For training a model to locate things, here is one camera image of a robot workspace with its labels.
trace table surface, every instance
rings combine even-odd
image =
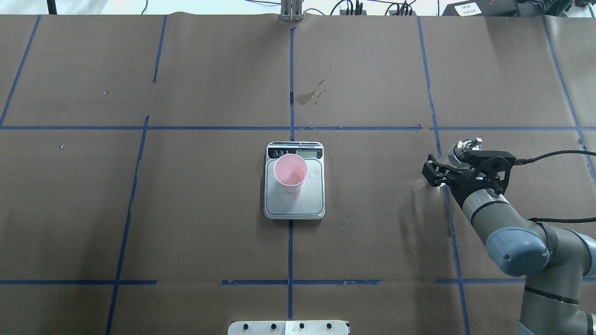
[[[513,334],[428,154],[596,150],[596,21],[0,16],[0,333]],[[325,147],[319,221],[263,215],[272,141]],[[524,217],[596,216],[594,160],[515,167]],[[596,237],[594,224],[561,225]],[[596,278],[582,309],[596,310]]]

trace blue tape line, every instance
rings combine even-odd
[[[116,280],[114,283],[114,290],[112,291],[112,300],[110,304],[110,313],[108,314],[108,322],[105,327],[105,335],[111,332],[111,324],[114,319],[114,310],[116,308],[116,298],[118,297],[118,286],[120,285],[120,276],[122,274],[122,264],[124,263],[124,254],[126,251],[126,241],[128,239],[128,229],[131,226],[132,217],[132,203],[135,200],[136,185],[139,177],[139,167],[141,165],[141,158],[145,148],[145,137],[147,136],[147,128],[149,125],[149,115],[145,118],[145,125],[143,126],[143,135],[141,137],[141,145],[139,146],[139,155],[136,158],[135,176],[132,181],[131,198],[128,201],[128,211],[126,213],[126,223],[124,226],[124,234],[122,235],[122,245],[120,247],[120,256],[118,258],[118,268],[116,269]]]
[[[395,126],[395,127],[376,127],[376,126],[314,126],[314,127],[295,127],[297,131],[419,131],[422,130],[422,124],[418,126]]]
[[[551,34],[548,31],[548,24],[547,24],[547,17],[545,15],[542,16],[542,25],[544,26],[544,32],[547,36],[548,42],[548,49],[551,51],[552,61],[555,64],[555,69],[557,70],[557,76],[559,77],[559,81],[561,82],[561,87],[563,88],[563,93],[565,94],[565,100],[567,101],[567,106],[569,106],[569,111],[571,111],[571,117],[573,118],[573,124],[575,125],[575,129],[578,132],[579,139],[582,141],[582,148],[584,150],[588,150],[586,148],[586,141],[583,140],[582,131],[579,128],[578,117],[575,114],[575,109],[573,108],[573,104],[571,103],[571,98],[569,97],[569,92],[567,90],[567,85],[565,84],[565,80],[563,79],[563,74],[561,74],[561,68],[558,65],[557,55],[555,55],[555,50],[552,47],[552,40]],[[594,172],[594,165],[592,165],[592,160],[588,155],[584,155],[586,158],[586,162],[588,164],[588,168],[590,169],[590,175],[592,177],[592,182],[594,186],[596,186],[596,173]]]
[[[379,285],[383,280],[294,280],[293,282],[294,285]]]
[[[440,131],[575,131],[574,127],[437,127]]]
[[[150,126],[151,131],[286,131],[290,127],[277,126]]]
[[[1,126],[2,130],[77,130],[77,131],[140,131],[139,126]]]
[[[114,285],[113,280],[0,280],[0,285]],[[157,285],[157,280],[123,280],[120,285]]]
[[[290,29],[290,141],[294,141],[294,29]]]
[[[441,144],[440,144],[440,137],[439,137],[439,126],[437,124],[437,115],[434,109],[434,102],[432,94],[430,93],[430,74],[429,74],[429,64],[426,57],[426,48],[424,47],[424,33],[422,31],[422,20],[420,16],[417,17],[418,19],[418,33],[420,35],[420,47],[422,49],[422,59],[424,63],[424,74],[426,76],[426,87],[429,92],[429,103],[430,109],[433,112],[433,127],[434,127],[434,140],[437,145],[437,152],[439,154],[439,158],[442,156]],[[460,292],[460,304],[461,304],[461,313],[463,316],[464,321],[464,329],[465,335],[470,335],[470,323],[468,321],[468,310],[465,305],[465,294],[464,294],[464,285],[461,281],[461,268],[460,268],[460,257],[457,252],[457,240],[455,239],[455,229],[453,225],[453,216],[451,211],[451,201],[449,200],[449,193],[447,188],[443,189],[445,200],[447,201],[447,208],[449,212],[449,226],[451,227],[451,246],[453,248],[454,254],[454,261],[455,261],[455,272],[457,274],[457,281],[458,281],[458,289]]]
[[[430,74],[429,74],[429,62],[426,59],[426,47],[424,46],[424,33],[422,32],[422,19],[420,16],[418,19],[418,34],[420,35],[420,48],[422,49],[422,61],[424,63],[424,75],[426,77],[426,89],[429,93],[430,110],[433,112],[433,126],[434,126],[434,138],[437,145],[437,151],[439,152],[439,158],[443,151],[441,150],[441,143],[439,141],[439,130],[437,129],[437,114],[434,110],[433,96],[430,93]]]
[[[287,285],[287,280],[222,280],[220,282],[222,286],[258,286],[258,285]]]
[[[27,54],[29,53],[29,49],[31,49],[31,44],[33,43],[33,38],[35,37],[35,32],[37,32],[37,28],[39,26],[39,20],[41,19],[41,15],[38,15],[37,20],[35,20],[35,25],[33,26],[33,30],[31,31],[31,36],[29,36],[29,43],[27,43],[27,48],[25,48],[25,52],[23,54],[23,58],[21,59],[21,64],[18,66],[17,74],[14,76],[13,85],[10,88],[10,92],[8,93],[8,99],[6,100],[6,104],[4,105],[4,110],[2,111],[2,116],[0,116],[0,126],[4,123],[4,119],[6,118],[6,113],[8,113],[8,107],[10,106],[10,101],[13,99],[14,90],[17,87],[17,82],[19,77],[21,76],[21,71],[23,71],[23,66],[25,65],[25,60],[27,59]]]
[[[294,220],[288,221],[288,320],[294,318],[293,312],[294,281]]]
[[[163,37],[166,33],[167,15],[163,16],[162,35],[159,37],[159,46],[157,47],[157,57],[155,58],[155,73],[153,73],[153,82],[157,80],[157,69],[159,68],[159,59],[162,57]]]
[[[288,285],[289,280],[222,280],[222,286],[273,286]],[[364,280],[292,280],[294,285],[379,285],[382,279],[364,279]]]
[[[464,283],[461,278],[460,255],[457,252],[457,240],[455,239],[455,227],[453,225],[451,200],[449,199],[449,191],[447,190],[447,187],[443,187],[443,193],[445,195],[445,200],[447,201],[447,209],[449,212],[449,226],[451,227],[451,246],[453,248],[453,254],[454,254],[455,274],[457,276],[457,286],[460,291],[461,313],[464,317],[464,329],[465,329],[465,334],[470,335],[470,323],[468,321],[468,309],[465,305]]]

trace water stain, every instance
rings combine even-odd
[[[300,94],[294,98],[294,101],[298,101],[298,103],[301,105],[306,105],[307,102],[309,102],[310,100],[312,100],[315,97],[315,94],[318,91],[319,90],[316,89],[312,92],[308,92],[307,94]]]

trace kitchen scale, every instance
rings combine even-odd
[[[289,193],[275,179],[273,167],[285,154],[306,160],[308,174],[300,191]],[[265,201],[269,219],[318,220],[325,215],[325,169],[323,145],[319,142],[271,142],[265,154]]]

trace plastic cup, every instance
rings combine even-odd
[[[308,174],[308,165],[296,154],[285,154],[275,162],[273,174],[284,191],[298,192]]]

